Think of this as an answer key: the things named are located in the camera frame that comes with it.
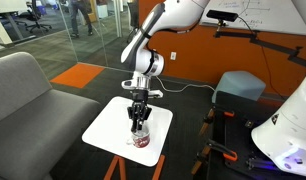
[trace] white robot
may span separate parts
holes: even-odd
[[[209,0],[166,0],[157,4],[132,42],[124,49],[121,62],[134,71],[131,80],[123,81],[124,89],[132,90],[133,105],[128,108],[133,120],[131,131],[142,129],[151,109],[149,97],[162,97],[160,91],[150,90],[151,76],[163,71],[164,59],[144,47],[157,31],[192,26],[199,21]],[[306,176],[306,78],[283,106],[265,123],[252,131],[256,146],[279,169]]]

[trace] orange floor mat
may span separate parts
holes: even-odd
[[[50,82],[83,88],[103,70],[104,68],[99,66],[76,64],[67,71],[64,71],[62,74],[53,78]]]

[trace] orange wall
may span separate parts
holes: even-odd
[[[140,23],[159,2],[164,1],[139,1]],[[276,94],[274,88],[285,96],[291,95],[305,77],[306,68],[288,61],[287,54],[264,48],[271,71],[272,88],[261,46],[243,38],[214,38],[215,31],[215,27],[197,26],[187,34],[156,33],[150,40],[150,48],[164,56],[163,75],[216,84],[226,71],[245,70],[266,83],[266,93]],[[306,36],[261,32],[258,37],[292,49],[302,46],[299,57],[306,59]],[[170,60],[172,51],[177,52],[175,61]]]

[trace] gray couch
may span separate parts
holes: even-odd
[[[100,104],[57,91],[28,53],[0,58],[0,179],[51,179]]]

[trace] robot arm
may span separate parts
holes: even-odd
[[[141,130],[144,120],[151,112],[147,107],[149,97],[162,97],[160,91],[150,91],[151,76],[158,76],[164,68],[164,58],[156,51],[144,49],[157,31],[184,28],[197,22],[209,0],[166,0],[157,4],[149,13],[140,31],[124,49],[121,62],[130,65],[134,71],[131,80],[123,81],[124,89],[132,90],[133,105],[128,108],[133,120],[131,131]]]

